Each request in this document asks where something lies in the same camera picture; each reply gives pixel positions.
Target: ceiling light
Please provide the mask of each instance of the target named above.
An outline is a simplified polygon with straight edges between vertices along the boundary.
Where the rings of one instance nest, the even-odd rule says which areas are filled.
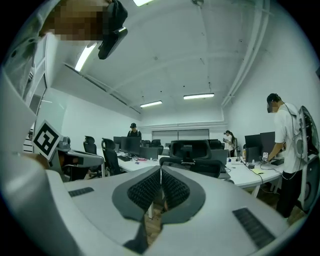
[[[186,96],[183,96],[183,98],[185,100],[190,100],[190,99],[212,98],[213,96],[215,96],[214,93],[206,93],[206,94],[186,95]]]
[[[143,104],[143,105],[140,105],[140,107],[141,108],[145,108],[145,107],[150,107],[150,106],[159,105],[159,104],[162,104],[161,100],[155,101],[155,102],[151,102],[151,103],[147,103],[147,104]]]
[[[136,4],[136,6],[140,7],[140,6],[143,6],[153,0],[133,0],[133,1]]]
[[[97,43],[94,43],[92,46],[89,48],[85,47],[83,52],[81,53],[81,56],[75,66],[75,70],[80,72],[82,69],[83,65],[85,64],[87,58],[89,57],[90,53],[93,51],[93,49],[96,47]]]

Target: black pants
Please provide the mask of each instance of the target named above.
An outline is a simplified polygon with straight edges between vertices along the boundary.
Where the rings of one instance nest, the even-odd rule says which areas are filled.
[[[293,210],[301,192],[302,170],[297,173],[283,172],[281,194],[276,205],[276,210],[284,218],[288,218]]]
[[[235,157],[235,150],[231,150],[231,151],[229,151],[229,152],[230,152],[230,157],[231,157],[231,158]]]

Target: floor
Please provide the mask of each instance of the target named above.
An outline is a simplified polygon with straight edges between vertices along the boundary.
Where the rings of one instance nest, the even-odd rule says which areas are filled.
[[[257,198],[261,201],[265,202],[270,207],[276,209],[277,202],[279,200],[279,194],[269,193],[270,192],[270,186],[268,184],[264,184],[261,186],[259,190],[259,193],[257,195]],[[248,193],[251,193],[254,190],[254,188],[246,188],[245,191]],[[146,234],[147,234],[147,242],[149,246],[157,239],[157,236],[161,232],[160,225],[161,225],[161,210],[162,206],[159,204],[154,204],[153,210],[154,210],[154,216],[153,219],[150,219],[148,217],[148,213],[144,216],[145,226],[146,226]],[[306,216],[306,214],[300,210],[298,207],[294,207],[293,211],[288,218],[287,222],[289,225],[292,225],[299,219]]]

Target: yellow sticky note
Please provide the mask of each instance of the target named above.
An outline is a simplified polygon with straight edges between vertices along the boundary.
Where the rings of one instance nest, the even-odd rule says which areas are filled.
[[[255,174],[264,174],[264,173],[265,173],[264,171],[262,171],[262,170],[260,170],[260,169],[256,169],[256,168],[252,169],[252,171],[253,171]]]

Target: person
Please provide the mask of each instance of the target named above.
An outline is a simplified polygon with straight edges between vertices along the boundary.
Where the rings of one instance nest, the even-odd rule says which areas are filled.
[[[266,102],[268,113],[275,113],[275,144],[268,156],[268,162],[280,152],[284,144],[286,148],[281,194],[276,210],[284,218],[288,218],[301,192],[302,169],[304,167],[303,161],[296,155],[293,142],[299,110],[293,104],[284,103],[276,93],[271,93]]]
[[[227,139],[225,139],[225,138],[223,139],[223,142],[225,142],[225,149],[229,150],[229,156],[231,158],[233,158],[235,156],[235,146],[234,145],[236,142],[236,138],[235,138],[234,134],[229,130],[227,130],[224,134],[226,135],[226,138],[227,138]]]
[[[140,137],[142,138],[141,132],[137,129],[137,125],[133,122],[130,125],[131,130],[128,132],[127,137]]]
[[[47,1],[17,34],[2,63],[1,75],[25,99],[31,86],[28,79],[34,69],[37,43],[47,33],[73,44],[92,44],[103,41],[110,30],[121,28],[127,17],[127,10],[118,0]]]

